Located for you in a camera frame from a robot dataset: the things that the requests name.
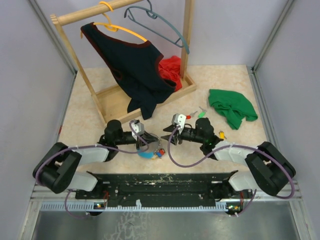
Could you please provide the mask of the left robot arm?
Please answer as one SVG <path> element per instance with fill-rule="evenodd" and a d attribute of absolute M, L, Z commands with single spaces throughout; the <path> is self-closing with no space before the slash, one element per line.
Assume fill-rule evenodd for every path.
<path fill-rule="evenodd" d="M 122 145 L 135 145 L 133 154 L 154 156 L 158 151 L 157 148 L 151 151 L 150 145 L 159 144 L 159 138 L 145 131 L 139 120 L 130 121 L 129 127 L 130 131 L 124 131 L 121 122 L 113 119 L 94 145 L 69 147 L 62 142 L 55 143 L 34 168 L 32 176 L 38 185 L 55 194 L 65 190 L 83 190 L 95 199 L 101 197 L 104 186 L 91 173 L 77 173 L 79 165 L 109 162 L 118 153 L 128 154 L 129 151 L 119 149 Z"/>

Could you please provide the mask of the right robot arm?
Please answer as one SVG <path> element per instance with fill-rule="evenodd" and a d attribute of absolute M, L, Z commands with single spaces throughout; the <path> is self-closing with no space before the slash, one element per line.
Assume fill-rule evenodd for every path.
<path fill-rule="evenodd" d="M 236 170 L 223 185 L 223 192 L 229 198 L 235 198 L 243 190 L 261 190 L 269 196 L 280 198 L 280 191 L 289 184 L 291 192 L 287 199 L 293 197 L 295 186 L 293 177 L 295 168 L 283 154 L 270 142 L 251 147 L 230 143 L 214 132 L 210 120 L 199 118 L 192 127 L 184 121 L 172 120 L 172 124 L 163 129 L 167 135 L 162 136 L 168 145 L 180 145 L 183 141 L 200 144 L 204 157 L 189 164 L 192 168 L 205 159 L 228 161 L 243 165 L 247 171 Z"/>

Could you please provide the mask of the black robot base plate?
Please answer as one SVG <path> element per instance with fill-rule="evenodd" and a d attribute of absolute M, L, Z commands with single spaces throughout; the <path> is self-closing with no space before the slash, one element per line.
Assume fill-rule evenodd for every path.
<path fill-rule="evenodd" d="M 214 207 L 223 199 L 249 199 L 248 190 L 234 190 L 232 173 L 97 174 L 92 191 L 77 190 L 77 200 L 104 199 L 108 207 Z"/>

